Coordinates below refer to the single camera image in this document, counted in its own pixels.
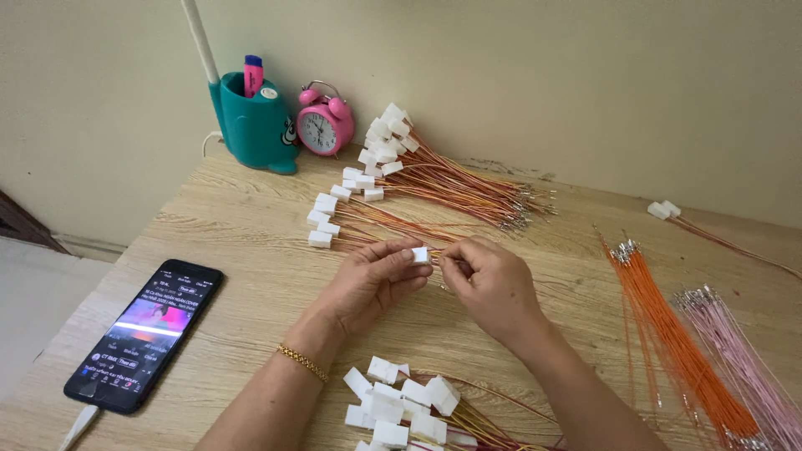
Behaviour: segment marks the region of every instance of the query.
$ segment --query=teal pen holder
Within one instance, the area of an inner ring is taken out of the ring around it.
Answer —
[[[242,72],[223,75],[209,84],[214,112],[225,146],[240,163],[279,174],[297,171],[298,135],[295,121],[278,89],[268,80],[248,99]]]

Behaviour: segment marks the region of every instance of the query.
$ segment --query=power cord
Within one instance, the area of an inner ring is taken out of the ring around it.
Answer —
[[[70,429],[70,432],[64,437],[64,442],[62,442],[59,451],[69,451],[72,445],[81,437],[81,434],[95,422],[95,418],[97,418],[99,412],[100,409],[96,405],[88,405],[83,408],[78,418],[75,419],[72,429]]]
[[[206,158],[206,143],[209,142],[209,138],[216,137],[219,141],[223,141],[223,132],[211,132],[203,140],[203,146],[201,147],[201,151],[203,152],[203,157]]]

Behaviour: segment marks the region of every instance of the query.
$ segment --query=phone screen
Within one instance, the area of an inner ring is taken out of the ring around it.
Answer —
[[[182,274],[170,262],[183,263],[168,261],[151,277],[67,381],[65,394],[117,412],[139,407],[222,278],[202,266],[195,267],[206,271]]]

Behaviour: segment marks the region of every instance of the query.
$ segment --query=floor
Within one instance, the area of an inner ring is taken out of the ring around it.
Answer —
[[[0,238],[0,400],[111,267]]]

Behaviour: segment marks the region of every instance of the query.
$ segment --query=white pole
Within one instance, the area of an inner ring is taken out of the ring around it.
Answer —
[[[212,49],[209,48],[209,41],[206,39],[206,32],[203,30],[201,13],[198,12],[195,0],[181,0],[181,5],[184,6],[184,12],[187,14],[187,20],[189,20],[189,30],[192,31],[192,37],[195,38],[195,44],[198,46],[198,53],[200,53],[200,61],[206,71],[206,78],[209,79],[209,83],[217,84],[220,82],[220,76],[217,74],[217,66],[214,65]]]

